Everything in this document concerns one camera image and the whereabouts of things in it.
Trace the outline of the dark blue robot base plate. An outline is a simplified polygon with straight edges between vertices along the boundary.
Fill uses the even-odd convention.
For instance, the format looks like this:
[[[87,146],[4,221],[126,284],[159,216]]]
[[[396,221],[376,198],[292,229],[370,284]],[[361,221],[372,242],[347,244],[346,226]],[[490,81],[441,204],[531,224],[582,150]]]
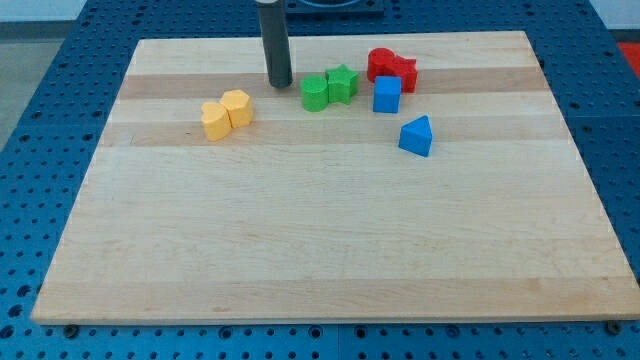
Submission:
[[[288,15],[383,14],[384,0],[286,0]]]

